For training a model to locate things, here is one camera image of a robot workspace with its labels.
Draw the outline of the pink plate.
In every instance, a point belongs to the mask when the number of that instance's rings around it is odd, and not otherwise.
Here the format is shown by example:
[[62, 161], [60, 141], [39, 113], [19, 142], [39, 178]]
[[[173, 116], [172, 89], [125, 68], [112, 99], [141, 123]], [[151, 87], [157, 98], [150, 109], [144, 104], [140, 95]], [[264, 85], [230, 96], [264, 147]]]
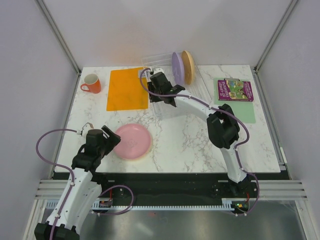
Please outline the pink plate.
[[152, 147], [153, 138], [148, 129], [137, 123], [119, 127], [115, 133], [120, 136], [120, 143], [114, 148], [115, 154], [124, 160], [133, 160], [143, 155]]

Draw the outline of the light yellow plate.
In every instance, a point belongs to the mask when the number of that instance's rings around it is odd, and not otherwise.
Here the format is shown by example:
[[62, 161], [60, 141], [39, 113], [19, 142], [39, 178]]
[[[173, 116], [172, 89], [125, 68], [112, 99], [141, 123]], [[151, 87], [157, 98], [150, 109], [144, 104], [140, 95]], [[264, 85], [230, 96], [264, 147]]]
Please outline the light yellow plate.
[[134, 158], [133, 161], [137, 161], [137, 160], [143, 159], [144, 157], [146, 157], [150, 153], [151, 150], [152, 150], [152, 148], [150, 147], [144, 154], [142, 154], [141, 156], [139, 156], [137, 158]]

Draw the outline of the purple plate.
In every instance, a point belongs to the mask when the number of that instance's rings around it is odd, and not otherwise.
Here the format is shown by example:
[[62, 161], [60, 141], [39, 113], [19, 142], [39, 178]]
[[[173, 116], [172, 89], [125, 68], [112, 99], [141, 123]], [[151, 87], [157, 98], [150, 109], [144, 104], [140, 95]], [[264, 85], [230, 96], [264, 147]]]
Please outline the purple plate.
[[183, 86], [185, 84], [185, 68], [182, 57], [178, 52], [172, 54], [171, 66], [175, 83]]

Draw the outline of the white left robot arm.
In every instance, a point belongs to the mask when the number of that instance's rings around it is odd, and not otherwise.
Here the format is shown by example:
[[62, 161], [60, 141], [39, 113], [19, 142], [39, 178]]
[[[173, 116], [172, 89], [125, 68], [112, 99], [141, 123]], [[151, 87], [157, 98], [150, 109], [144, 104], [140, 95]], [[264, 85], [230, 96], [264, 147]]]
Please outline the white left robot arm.
[[121, 141], [119, 135], [107, 126], [100, 129], [82, 130], [85, 143], [72, 160], [68, 182], [63, 193], [44, 223], [38, 223], [34, 230], [37, 240], [78, 240], [83, 223], [98, 197], [110, 191], [108, 182], [93, 180], [96, 169]]

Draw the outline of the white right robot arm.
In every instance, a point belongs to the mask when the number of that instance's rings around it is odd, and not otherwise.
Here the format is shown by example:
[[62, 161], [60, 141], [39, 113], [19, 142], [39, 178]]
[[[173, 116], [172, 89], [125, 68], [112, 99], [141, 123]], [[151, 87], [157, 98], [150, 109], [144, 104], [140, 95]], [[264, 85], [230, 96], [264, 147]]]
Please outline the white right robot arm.
[[151, 102], [166, 105], [191, 113], [206, 122], [210, 142], [220, 149], [227, 167], [229, 191], [240, 197], [250, 189], [249, 172], [240, 160], [239, 146], [247, 143], [250, 134], [246, 126], [235, 117], [228, 104], [210, 106], [209, 103], [191, 95], [181, 85], [172, 86], [162, 70], [151, 71], [147, 92]]

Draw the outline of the orange cutting mat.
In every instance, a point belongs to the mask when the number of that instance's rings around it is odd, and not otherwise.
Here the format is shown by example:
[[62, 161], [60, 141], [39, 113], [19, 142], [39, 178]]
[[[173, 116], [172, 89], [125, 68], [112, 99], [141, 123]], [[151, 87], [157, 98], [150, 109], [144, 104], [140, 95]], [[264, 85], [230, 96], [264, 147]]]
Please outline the orange cutting mat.
[[112, 70], [109, 78], [107, 111], [145, 110], [149, 96], [143, 87], [147, 79], [140, 79], [143, 67]]

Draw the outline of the orange ceramic mug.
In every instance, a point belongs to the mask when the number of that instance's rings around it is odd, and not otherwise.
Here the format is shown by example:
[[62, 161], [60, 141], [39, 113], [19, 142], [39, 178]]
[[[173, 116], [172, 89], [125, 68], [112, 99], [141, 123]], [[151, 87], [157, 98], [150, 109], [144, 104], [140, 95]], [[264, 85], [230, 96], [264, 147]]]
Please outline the orange ceramic mug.
[[93, 94], [100, 93], [102, 87], [99, 77], [94, 73], [88, 74], [84, 78], [84, 83], [80, 86], [80, 89], [84, 92], [90, 92]]

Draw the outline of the purple children's book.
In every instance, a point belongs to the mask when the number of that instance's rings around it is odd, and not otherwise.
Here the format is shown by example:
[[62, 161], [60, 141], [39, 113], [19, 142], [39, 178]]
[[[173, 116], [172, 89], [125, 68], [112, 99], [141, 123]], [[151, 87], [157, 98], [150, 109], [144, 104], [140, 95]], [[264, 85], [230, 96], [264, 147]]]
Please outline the purple children's book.
[[217, 98], [219, 101], [253, 102], [254, 95], [250, 81], [239, 79], [218, 79]]

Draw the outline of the green cutting mat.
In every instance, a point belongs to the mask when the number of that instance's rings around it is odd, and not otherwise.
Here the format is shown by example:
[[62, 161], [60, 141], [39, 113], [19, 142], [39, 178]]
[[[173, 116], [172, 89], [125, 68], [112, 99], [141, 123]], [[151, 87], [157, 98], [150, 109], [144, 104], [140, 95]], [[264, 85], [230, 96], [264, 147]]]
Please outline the green cutting mat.
[[256, 122], [254, 104], [253, 104], [254, 100], [252, 102], [218, 100], [217, 80], [223, 80], [223, 79], [240, 80], [238, 78], [215, 78], [214, 79], [214, 91], [215, 91], [214, 104], [218, 106], [227, 104], [232, 108], [234, 115], [243, 123], [254, 124]]

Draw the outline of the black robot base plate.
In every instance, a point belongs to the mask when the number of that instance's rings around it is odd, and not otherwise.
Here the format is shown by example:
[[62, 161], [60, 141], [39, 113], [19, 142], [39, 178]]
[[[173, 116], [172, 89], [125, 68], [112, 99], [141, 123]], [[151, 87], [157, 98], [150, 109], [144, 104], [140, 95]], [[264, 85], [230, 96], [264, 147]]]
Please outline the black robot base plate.
[[249, 191], [233, 195], [225, 173], [95, 173], [92, 179], [101, 184], [102, 197], [119, 205], [219, 205], [223, 198], [253, 200], [258, 195], [251, 176]]

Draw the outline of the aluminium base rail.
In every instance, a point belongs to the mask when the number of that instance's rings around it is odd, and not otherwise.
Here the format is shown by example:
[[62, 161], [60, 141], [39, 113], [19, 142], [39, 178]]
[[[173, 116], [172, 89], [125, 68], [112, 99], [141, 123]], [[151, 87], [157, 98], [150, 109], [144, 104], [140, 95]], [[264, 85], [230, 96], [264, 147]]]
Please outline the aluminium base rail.
[[[40, 180], [35, 199], [59, 199], [67, 180]], [[307, 199], [303, 183], [299, 180], [259, 180], [260, 198], [263, 200]]]

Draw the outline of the right aluminium frame post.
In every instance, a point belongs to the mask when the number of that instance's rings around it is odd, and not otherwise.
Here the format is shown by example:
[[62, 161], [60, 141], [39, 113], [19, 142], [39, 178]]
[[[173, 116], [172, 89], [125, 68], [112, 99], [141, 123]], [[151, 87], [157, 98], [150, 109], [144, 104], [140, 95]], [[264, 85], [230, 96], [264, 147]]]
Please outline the right aluminium frame post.
[[266, 58], [268, 57], [270, 51], [272, 50], [273, 46], [275, 45], [276, 41], [278, 40], [279, 36], [281, 35], [282, 31], [284, 30], [286, 24], [288, 23], [291, 15], [293, 14], [294, 10], [296, 9], [297, 5], [299, 4], [300, 0], [290, 0], [288, 6], [286, 7], [280, 21], [278, 22], [275, 30], [273, 31], [266, 47], [264, 48], [257, 64], [255, 65], [254, 72], [258, 73], [261, 67], [263, 66]]

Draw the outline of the aluminium frame post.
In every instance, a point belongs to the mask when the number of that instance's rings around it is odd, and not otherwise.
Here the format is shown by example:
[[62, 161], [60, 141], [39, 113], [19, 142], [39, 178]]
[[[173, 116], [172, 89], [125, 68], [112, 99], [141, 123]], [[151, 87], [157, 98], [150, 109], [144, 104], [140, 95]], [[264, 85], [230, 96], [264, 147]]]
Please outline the aluminium frame post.
[[67, 42], [65, 41], [61, 31], [59, 30], [58, 25], [56, 24], [52, 14], [50, 13], [49, 8], [47, 7], [44, 0], [35, 0], [35, 3], [41, 10], [47, 24], [49, 25], [50, 29], [52, 30], [56, 40], [58, 41], [58, 44], [60, 45], [61, 49], [63, 50], [64, 54], [66, 55], [69, 63], [71, 64], [73, 70], [76, 72], [78, 76], [81, 75], [81, 69], [79, 65], [77, 64]]
[[268, 57], [270, 51], [272, 50], [273, 46], [275, 45], [276, 41], [278, 40], [279, 36], [281, 35], [282, 31], [284, 30], [286, 24], [288, 23], [291, 15], [293, 14], [294, 10], [296, 9], [297, 5], [299, 4], [300, 0], [290, 0], [288, 6], [286, 7], [280, 21], [278, 22], [275, 30], [273, 31], [266, 47], [264, 48], [257, 64], [255, 65], [254, 72], [258, 73], [261, 67], [263, 66], [266, 58]]

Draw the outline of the left aluminium frame post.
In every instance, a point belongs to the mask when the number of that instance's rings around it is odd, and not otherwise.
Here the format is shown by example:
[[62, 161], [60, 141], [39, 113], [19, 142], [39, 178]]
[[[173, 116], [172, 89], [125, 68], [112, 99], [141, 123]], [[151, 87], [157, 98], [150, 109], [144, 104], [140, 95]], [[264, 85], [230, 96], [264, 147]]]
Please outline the left aluminium frame post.
[[52, 30], [56, 40], [58, 41], [58, 44], [60, 45], [61, 49], [63, 50], [64, 54], [66, 55], [69, 63], [71, 64], [73, 70], [76, 72], [78, 76], [81, 75], [81, 69], [79, 65], [77, 64], [67, 42], [65, 41], [61, 31], [59, 30], [58, 25], [56, 24], [52, 14], [50, 13], [49, 8], [47, 7], [44, 0], [35, 0], [35, 3], [41, 10], [47, 24], [49, 25], [50, 29]]

